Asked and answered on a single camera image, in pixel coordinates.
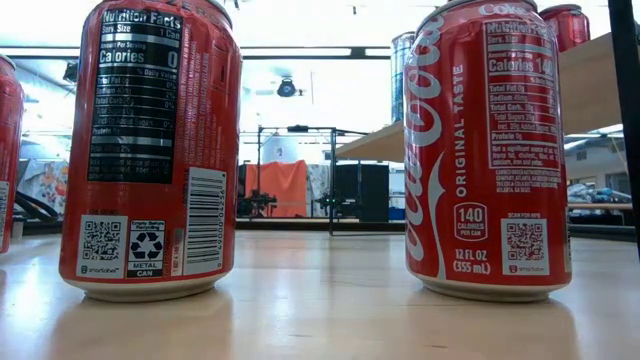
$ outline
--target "recycling symbol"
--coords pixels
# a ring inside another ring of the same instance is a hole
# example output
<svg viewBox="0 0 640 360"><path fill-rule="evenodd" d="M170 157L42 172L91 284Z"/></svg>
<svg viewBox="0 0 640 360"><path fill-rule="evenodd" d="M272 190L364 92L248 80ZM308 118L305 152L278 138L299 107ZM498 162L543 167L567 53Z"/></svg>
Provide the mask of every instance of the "recycling symbol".
<svg viewBox="0 0 640 360"><path fill-rule="evenodd" d="M155 260L162 253L163 239L155 232L141 232L131 240L131 254L136 260Z"/></svg>

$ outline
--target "wooden shelf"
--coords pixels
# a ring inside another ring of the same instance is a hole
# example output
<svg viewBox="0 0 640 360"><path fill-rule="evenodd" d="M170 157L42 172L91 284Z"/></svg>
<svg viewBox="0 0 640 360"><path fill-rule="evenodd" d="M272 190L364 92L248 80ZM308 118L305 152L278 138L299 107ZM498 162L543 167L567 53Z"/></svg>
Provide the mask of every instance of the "wooden shelf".
<svg viewBox="0 0 640 360"><path fill-rule="evenodd" d="M560 54L565 134L620 123L611 33ZM404 130L395 123L337 149L338 158L404 161Z"/></svg>

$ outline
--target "orange cloth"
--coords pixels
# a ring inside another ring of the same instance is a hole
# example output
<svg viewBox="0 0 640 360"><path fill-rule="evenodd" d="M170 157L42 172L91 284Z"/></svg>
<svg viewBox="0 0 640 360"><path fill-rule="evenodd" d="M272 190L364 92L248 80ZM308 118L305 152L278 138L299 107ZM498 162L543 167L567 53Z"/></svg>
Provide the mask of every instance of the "orange cloth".
<svg viewBox="0 0 640 360"><path fill-rule="evenodd" d="M261 165L260 192L275 196L278 207L265 216L295 217L307 216L307 164L297 161L293 164L272 162ZM245 184L246 197L258 188L258 166L248 164Z"/></svg>

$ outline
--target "coca-cola logo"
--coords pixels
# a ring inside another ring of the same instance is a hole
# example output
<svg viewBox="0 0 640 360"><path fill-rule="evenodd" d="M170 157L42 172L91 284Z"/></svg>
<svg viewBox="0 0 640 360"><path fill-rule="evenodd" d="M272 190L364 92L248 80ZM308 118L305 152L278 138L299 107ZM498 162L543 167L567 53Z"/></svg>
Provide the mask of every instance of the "coca-cola logo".
<svg viewBox="0 0 640 360"><path fill-rule="evenodd" d="M422 186L423 169L416 151L421 147L433 144L442 134L440 115L425 100L436 98L442 92L442 87L436 76L427 70L430 65L440 60L440 50L435 44L440 39L439 29L443 24L442 16L437 16L422 27L408 59L408 71L405 77L410 100L407 104L404 134L407 143L405 186L407 196L412 200L412 204L407 202L405 210L407 218L406 246L408 253L416 261L421 261L424 258L424 249L415 230L415 227L424 221L424 211L418 199L424 191ZM427 114L431 117L430 121L425 121ZM429 123L431 127L424 130L424 127Z"/></svg>
<svg viewBox="0 0 640 360"><path fill-rule="evenodd" d="M511 4L501 4L501 5L493 5L486 4L480 7L480 14L482 15L524 15L527 13L527 9L521 8L518 6L513 6Z"/></svg>

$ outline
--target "red soda can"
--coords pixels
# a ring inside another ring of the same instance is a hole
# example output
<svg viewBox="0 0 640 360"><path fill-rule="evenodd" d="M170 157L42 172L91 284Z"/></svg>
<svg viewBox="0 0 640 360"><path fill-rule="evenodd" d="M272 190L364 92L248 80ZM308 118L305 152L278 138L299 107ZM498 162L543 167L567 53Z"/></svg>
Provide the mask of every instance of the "red soda can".
<svg viewBox="0 0 640 360"><path fill-rule="evenodd" d="M16 65L0 55L0 254L9 251L11 242L23 104Z"/></svg>
<svg viewBox="0 0 640 360"><path fill-rule="evenodd" d="M571 279L553 33L533 1L458 0L416 35L407 267L448 295L544 299Z"/></svg>
<svg viewBox="0 0 640 360"><path fill-rule="evenodd" d="M551 6L540 11L540 17L555 33L559 52L591 40L589 18L579 5Z"/></svg>
<svg viewBox="0 0 640 360"><path fill-rule="evenodd" d="M213 0L105 0L82 35L60 274L90 297L209 289L233 267L240 50Z"/></svg>

